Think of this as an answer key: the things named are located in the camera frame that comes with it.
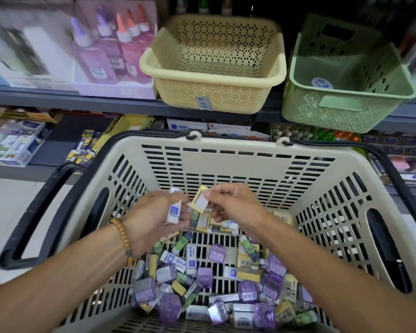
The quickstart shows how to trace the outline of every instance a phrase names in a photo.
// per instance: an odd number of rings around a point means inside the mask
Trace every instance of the beige plastic basket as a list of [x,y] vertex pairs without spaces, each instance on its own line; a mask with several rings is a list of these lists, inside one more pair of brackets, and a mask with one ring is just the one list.
[[287,74],[275,22],[220,15],[173,17],[140,67],[168,105],[243,114],[258,112]]

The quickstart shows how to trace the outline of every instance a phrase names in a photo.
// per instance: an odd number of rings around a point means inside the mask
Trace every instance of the shopping basket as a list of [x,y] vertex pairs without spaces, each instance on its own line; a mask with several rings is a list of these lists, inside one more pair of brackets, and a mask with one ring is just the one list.
[[259,111],[287,74],[280,27],[240,16],[173,17],[140,67],[168,105],[243,114]]
[[394,44],[375,29],[309,14],[292,54],[282,104],[290,121],[366,133],[416,97]]
[[[374,146],[357,144],[382,162],[415,219],[405,222],[369,162],[350,146],[355,144],[293,143],[287,138],[258,142],[202,136],[195,131],[146,129],[117,134],[72,187],[48,229],[39,257],[26,261],[25,266],[44,261],[105,226],[111,218],[123,216],[148,191],[173,186],[193,198],[200,185],[243,182],[265,207],[286,212],[293,226],[318,245],[416,299],[416,200],[387,156]],[[28,233],[35,229],[66,177],[76,170],[76,165],[63,165],[46,182],[6,244],[0,256],[2,268],[22,267],[18,255]],[[168,250],[173,241],[166,243]],[[211,264],[207,252],[212,243],[227,247],[224,264],[236,263],[236,237],[197,233],[193,243],[201,248],[199,266]],[[199,305],[207,304],[212,293],[237,292],[237,283],[223,277],[222,264],[212,267],[213,288],[200,293]],[[90,332],[121,325],[117,332],[200,332],[202,325],[208,325],[181,320],[165,329],[153,314],[135,314],[129,308],[128,295],[132,270],[121,269],[57,331]],[[320,308],[317,311],[318,325],[331,330],[325,313]],[[211,327],[209,331],[221,329]]]

